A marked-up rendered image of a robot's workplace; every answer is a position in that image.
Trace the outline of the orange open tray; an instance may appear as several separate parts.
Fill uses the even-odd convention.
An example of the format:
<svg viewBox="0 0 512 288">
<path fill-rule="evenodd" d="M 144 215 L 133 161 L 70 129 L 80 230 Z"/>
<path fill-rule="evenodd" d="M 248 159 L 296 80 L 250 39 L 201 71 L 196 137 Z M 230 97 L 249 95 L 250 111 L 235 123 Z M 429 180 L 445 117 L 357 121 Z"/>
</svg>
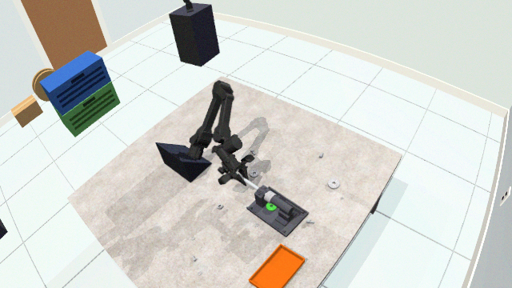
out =
<svg viewBox="0 0 512 288">
<path fill-rule="evenodd" d="M 257 288 L 283 288 L 299 270 L 305 259 L 281 243 L 251 275 L 250 284 Z"/>
</svg>

